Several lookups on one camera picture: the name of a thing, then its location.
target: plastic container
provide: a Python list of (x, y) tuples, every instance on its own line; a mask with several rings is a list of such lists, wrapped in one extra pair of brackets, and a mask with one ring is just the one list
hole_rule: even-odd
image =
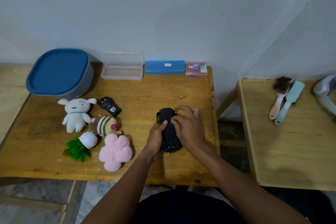
[(68, 100), (79, 98), (90, 87), (93, 69), (89, 56), (80, 49), (54, 49), (35, 62), (26, 87), (34, 95)]
[(205, 61), (186, 61), (185, 76), (205, 78), (208, 75), (207, 63)]
[(184, 60), (146, 61), (146, 74), (183, 74), (186, 70)]
[(142, 54), (104, 54), (101, 76), (106, 80), (142, 80)]

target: pink plush toy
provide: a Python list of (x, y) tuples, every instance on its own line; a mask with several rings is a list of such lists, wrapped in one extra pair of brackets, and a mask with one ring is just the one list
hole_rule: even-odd
[(105, 137), (105, 146), (99, 152), (99, 159), (105, 162), (104, 168), (107, 171), (117, 171), (121, 167), (121, 163), (127, 162), (132, 158), (133, 152), (129, 146), (129, 140), (121, 133), (121, 131), (116, 131), (107, 135)]

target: white plush dog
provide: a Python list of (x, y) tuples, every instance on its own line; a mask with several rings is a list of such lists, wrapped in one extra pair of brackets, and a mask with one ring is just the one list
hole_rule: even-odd
[(66, 124), (66, 131), (72, 133), (74, 130), (76, 132), (82, 131), (85, 123), (90, 123), (91, 117), (86, 112), (90, 110), (90, 103), (96, 104), (97, 100), (95, 98), (88, 100), (76, 98), (70, 101), (61, 99), (58, 103), (65, 105), (64, 109), (68, 114), (65, 116), (62, 124)]

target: pink handle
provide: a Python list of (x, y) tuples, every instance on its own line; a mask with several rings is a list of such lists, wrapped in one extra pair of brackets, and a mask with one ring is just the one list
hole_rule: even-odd
[(269, 118), (271, 120), (274, 120), (277, 117), (277, 115), (279, 114), (282, 100), (283, 100), (283, 98), (280, 98), (280, 97), (276, 98), (274, 106), (272, 107), (271, 111), (269, 112)]

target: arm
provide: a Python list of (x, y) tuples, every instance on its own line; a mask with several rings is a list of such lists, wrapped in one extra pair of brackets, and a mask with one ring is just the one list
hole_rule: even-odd
[(65, 117), (64, 117), (64, 120), (62, 122), (63, 125), (66, 125), (68, 123), (68, 120), (69, 120), (69, 114), (67, 114)]
[(298, 211), (259, 187), (204, 144), (199, 109), (188, 106), (177, 108), (185, 111), (185, 117), (174, 116), (171, 121), (182, 145), (204, 165), (247, 223), (310, 223)]
[(144, 149), (120, 180), (106, 193), (86, 216), (82, 224), (124, 224), (130, 223), (139, 203), (151, 164), (161, 148), (162, 131), (167, 121), (149, 132)]
[(90, 123), (91, 122), (91, 117), (86, 112), (83, 113), (83, 119), (84, 119), (84, 121), (86, 123)]

